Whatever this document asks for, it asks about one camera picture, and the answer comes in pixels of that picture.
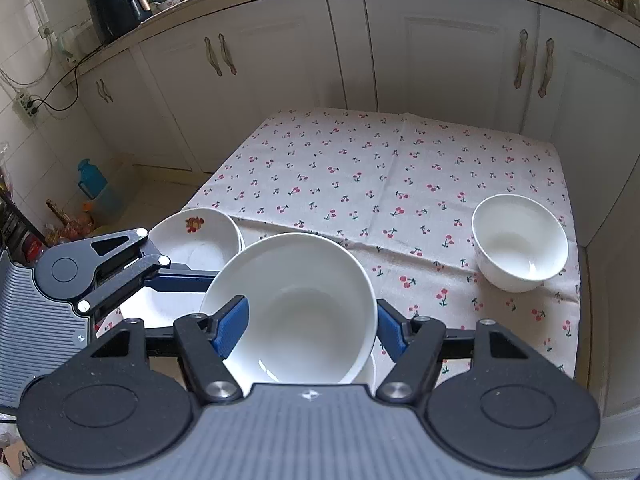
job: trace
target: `bowl rim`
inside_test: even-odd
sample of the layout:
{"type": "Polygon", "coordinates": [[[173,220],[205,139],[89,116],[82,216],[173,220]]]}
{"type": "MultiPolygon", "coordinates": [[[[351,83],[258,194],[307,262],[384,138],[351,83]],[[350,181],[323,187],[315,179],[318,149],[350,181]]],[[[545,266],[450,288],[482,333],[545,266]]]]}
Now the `bowl rim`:
{"type": "Polygon", "coordinates": [[[569,259],[569,240],[568,240],[568,238],[566,236],[566,232],[564,231],[564,228],[562,227],[562,225],[560,224],[560,222],[558,221],[556,216],[551,211],[549,211],[549,209],[544,207],[540,202],[537,202],[536,200],[533,200],[532,198],[529,198],[528,196],[523,196],[523,195],[518,195],[518,194],[513,194],[513,193],[498,193],[498,194],[495,194],[495,195],[488,196],[487,198],[482,200],[476,206],[476,208],[474,209],[474,213],[471,216],[471,232],[472,232],[472,234],[474,236],[474,243],[475,243],[476,247],[478,247],[478,249],[482,252],[482,254],[484,255],[485,258],[487,258],[495,267],[497,267],[497,269],[500,269],[505,274],[508,274],[509,276],[511,276],[511,277],[513,277],[513,278],[515,278],[517,280],[522,280],[523,282],[541,283],[541,282],[545,282],[546,280],[550,280],[552,277],[554,277],[556,274],[558,274],[558,272],[560,272],[562,270],[562,268],[566,265],[567,260],[569,259]],[[551,216],[551,218],[555,222],[555,225],[558,226],[558,228],[562,232],[563,238],[564,238],[564,253],[565,253],[565,255],[564,255],[564,258],[562,259],[562,264],[560,264],[557,269],[554,268],[554,272],[553,273],[545,274],[544,276],[542,276],[540,278],[524,278],[523,276],[518,276],[517,274],[514,274],[513,272],[510,272],[507,269],[505,269],[503,266],[499,265],[484,250],[484,247],[482,247],[482,244],[478,240],[478,236],[476,234],[476,213],[480,209],[480,206],[483,205],[485,202],[488,202],[489,200],[492,200],[492,199],[495,199],[495,198],[498,198],[498,197],[503,197],[503,196],[508,196],[510,198],[516,198],[516,199],[523,199],[523,200],[527,200],[529,202],[532,202],[533,204],[538,206],[540,209],[542,209],[542,211],[546,212],[546,214],[551,216]]]}
{"type": "MultiPolygon", "coordinates": [[[[365,283],[367,285],[368,293],[369,293],[369,295],[370,295],[370,297],[372,299],[372,304],[373,304],[373,316],[374,316],[373,317],[373,327],[374,327],[374,329],[373,329],[373,338],[371,338],[370,346],[367,345],[366,348],[361,348],[360,349],[360,352],[358,353],[358,357],[357,357],[356,361],[353,363],[353,365],[351,365],[351,368],[349,368],[347,373],[345,373],[343,375],[343,377],[340,379],[340,381],[338,381],[336,383],[336,384],[351,384],[351,383],[353,383],[353,380],[358,376],[360,371],[364,368],[365,364],[367,363],[367,359],[369,358],[369,355],[371,354],[371,352],[373,352],[373,347],[374,347],[374,345],[376,343],[376,337],[377,337],[377,334],[378,334],[378,300],[377,300],[377,297],[376,297],[376,293],[373,290],[373,284],[371,283],[371,279],[369,278],[369,275],[367,274],[367,271],[364,269],[363,265],[347,249],[342,247],[340,244],[337,244],[333,240],[330,240],[329,238],[325,238],[323,236],[315,235],[315,234],[311,234],[311,233],[289,232],[289,233],[279,233],[279,234],[276,234],[276,235],[271,235],[271,236],[268,236],[266,238],[263,238],[262,240],[258,240],[257,242],[254,242],[254,243],[248,245],[247,247],[244,248],[243,251],[239,252],[233,258],[231,258],[226,263],[226,265],[223,267],[223,269],[220,270],[220,272],[216,275],[216,277],[213,279],[213,281],[211,282],[211,284],[207,288],[207,291],[206,291],[204,297],[202,298],[202,304],[201,304],[200,309],[201,309],[202,312],[205,311],[204,305],[207,302],[210,290],[214,286],[216,281],[218,280],[219,276],[222,274],[223,270],[225,270],[227,268],[231,268],[233,265],[239,265],[239,264],[236,263],[236,260],[241,260],[241,263],[242,263],[242,260],[251,258],[252,257],[252,253],[256,249],[258,249],[260,251],[264,251],[264,250],[270,249],[271,245],[276,245],[276,246],[280,245],[282,238],[295,238],[295,239],[309,238],[309,239],[314,240],[316,242],[326,243],[326,244],[335,246],[336,248],[340,249],[340,251],[343,254],[348,256],[348,259],[350,259],[352,262],[355,263],[356,268],[360,269],[360,272],[362,273],[362,275],[364,277],[364,281],[365,281],[365,283]]],[[[251,306],[249,307],[249,319],[251,321],[251,306]]]]}
{"type": "Polygon", "coordinates": [[[147,235],[148,240],[153,242],[153,240],[151,239],[151,235],[152,235],[154,229],[157,229],[157,228],[159,228],[160,226],[162,226],[164,224],[169,224],[170,221],[172,221],[174,217],[180,216],[182,213],[197,214],[198,211],[206,211],[207,214],[212,212],[214,215],[222,216],[226,220],[231,222],[231,225],[236,229],[236,241],[238,242],[238,244],[237,244],[237,249],[238,250],[237,250],[236,254],[234,254],[233,258],[238,256],[238,254],[241,253],[242,250],[244,250],[244,238],[242,238],[242,233],[240,232],[240,229],[239,229],[238,225],[236,224],[236,222],[234,222],[234,220],[231,218],[231,216],[229,216],[226,213],[223,213],[222,211],[220,211],[218,209],[215,209],[213,207],[206,207],[206,206],[188,207],[188,208],[180,209],[180,211],[177,211],[174,214],[172,214],[171,216],[168,216],[164,220],[162,220],[162,221],[158,222],[156,225],[154,225],[151,229],[149,229],[148,235],[147,235]]]}

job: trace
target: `black air fryer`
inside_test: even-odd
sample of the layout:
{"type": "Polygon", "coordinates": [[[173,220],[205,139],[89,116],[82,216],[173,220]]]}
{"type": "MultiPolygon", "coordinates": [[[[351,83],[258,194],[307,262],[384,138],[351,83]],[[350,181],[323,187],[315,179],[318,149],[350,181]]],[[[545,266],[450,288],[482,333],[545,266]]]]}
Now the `black air fryer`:
{"type": "Polygon", "coordinates": [[[111,43],[151,17],[147,0],[86,0],[102,44],[111,43]]]}

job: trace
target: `cherry print tablecloth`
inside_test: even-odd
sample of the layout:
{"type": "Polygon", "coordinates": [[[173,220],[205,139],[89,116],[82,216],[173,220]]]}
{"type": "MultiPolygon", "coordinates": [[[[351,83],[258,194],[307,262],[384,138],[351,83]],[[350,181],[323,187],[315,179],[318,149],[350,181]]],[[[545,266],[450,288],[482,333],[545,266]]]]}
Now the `cherry print tablecloth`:
{"type": "MultiPolygon", "coordinates": [[[[514,134],[405,114],[288,110],[267,118],[190,206],[238,221],[247,244],[313,232],[350,250],[376,295],[408,317],[450,328],[491,317],[573,375],[580,316],[577,246],[558,154],[514,134]],[[497,193],[545,205],[564,226],[569,259],[532,292],[488,283],[474,259],[471,215],[497,193]]],[[[374,347],[377,382],[392,367],[374,347]]],[[[441,380],[468,362],[445,362],[441,380]]]]}

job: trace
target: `power strip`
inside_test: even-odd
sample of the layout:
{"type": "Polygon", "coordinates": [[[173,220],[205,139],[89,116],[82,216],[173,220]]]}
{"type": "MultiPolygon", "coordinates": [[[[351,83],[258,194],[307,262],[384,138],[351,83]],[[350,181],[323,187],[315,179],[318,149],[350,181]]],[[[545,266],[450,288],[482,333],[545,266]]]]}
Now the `power strip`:
{"type": "Polygon", "coordinates": [[[14,103],[21,108],[28,119],[34,119],[38,113],[38,107],[33,105],[30,94],[23,89],[18,89],[15,93],[14,103]]]}

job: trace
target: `blue plastic pitcher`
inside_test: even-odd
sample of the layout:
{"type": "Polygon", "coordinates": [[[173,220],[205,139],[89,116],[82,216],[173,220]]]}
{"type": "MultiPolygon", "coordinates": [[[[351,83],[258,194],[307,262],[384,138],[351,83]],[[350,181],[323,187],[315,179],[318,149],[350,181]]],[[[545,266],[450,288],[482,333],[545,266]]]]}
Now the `blue plastic pitcher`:
{"type": "Polygon", "coordinates": [[[107,185],[107,180],[97,166],[89,164],[88,158],[84,158],[78,163],[78,171],[80,172],[78,187],[89,198],[96,198],[107,185]]]}

